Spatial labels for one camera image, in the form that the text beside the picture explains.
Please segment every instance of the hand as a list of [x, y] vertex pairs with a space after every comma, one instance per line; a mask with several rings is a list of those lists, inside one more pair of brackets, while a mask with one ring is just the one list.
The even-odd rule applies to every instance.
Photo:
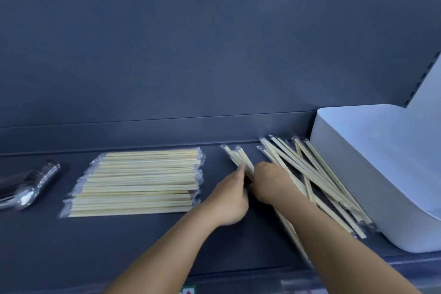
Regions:
[[283, 167], [267, 162], [260, 162], [254, 168], [251, 189], [260, 202], [273, 206], [287, 191], [300, 193]]
[[248, 195], [243, 188], [244, 177], [245, 165], [242, 164], [219, 182], [202, 203], [212, 212], [217, 226], [239, 222], [248, 211]]

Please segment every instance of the white container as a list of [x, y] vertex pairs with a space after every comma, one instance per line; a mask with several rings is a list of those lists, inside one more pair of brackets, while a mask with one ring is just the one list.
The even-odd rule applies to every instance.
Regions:
[[393, 105], [321, 108], [311, 143], [380, 231], [441, 250], [441, 126]]

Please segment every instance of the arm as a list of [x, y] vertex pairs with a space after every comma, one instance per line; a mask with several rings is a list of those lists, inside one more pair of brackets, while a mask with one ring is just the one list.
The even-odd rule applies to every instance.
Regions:
[[218, 226], [240, 221], [248, 210], [245, 166], [222, 180], [206, 201], [178, 221], [126, 269], [104, 294], [177, 294], [202, 243]]
[[330, 294], [420, 293], [301, 194], [282, 167], [257, 164], [251, 188], [294, 226]]

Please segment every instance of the forearm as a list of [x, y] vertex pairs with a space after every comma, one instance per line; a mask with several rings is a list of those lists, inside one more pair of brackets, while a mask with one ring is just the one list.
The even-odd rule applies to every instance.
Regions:
[[177, 294], [207, 237], [216, 228], [204, 203], [186, 213], [104, 294]]
[[330, 294], [419, 293], [297, 191], [281, 193], [273, 206], [293, 224]]

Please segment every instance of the person's left hand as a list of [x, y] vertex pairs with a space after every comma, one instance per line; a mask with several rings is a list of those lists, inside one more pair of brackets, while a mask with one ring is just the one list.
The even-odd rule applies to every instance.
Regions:
[[226, 176], [202, 204], [212, 212], [217, 226], [239, 222], [248, 211], [248, 195], [243, 188], [245, 165]]

